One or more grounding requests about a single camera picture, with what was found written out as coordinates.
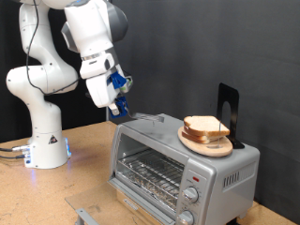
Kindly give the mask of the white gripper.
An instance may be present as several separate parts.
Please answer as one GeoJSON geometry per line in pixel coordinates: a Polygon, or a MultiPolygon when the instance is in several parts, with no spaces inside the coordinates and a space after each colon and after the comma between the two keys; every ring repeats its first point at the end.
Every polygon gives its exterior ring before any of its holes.
{"type": "Polygon", "coordinates": [[[95,105],[99,108],[109,106],[113,116],[120,112],[114,100],[126,85],[126,78],[119,65],[105,68],[103,64],[95,63],[85,66],[85,81],[88,92],[95,105]]]}

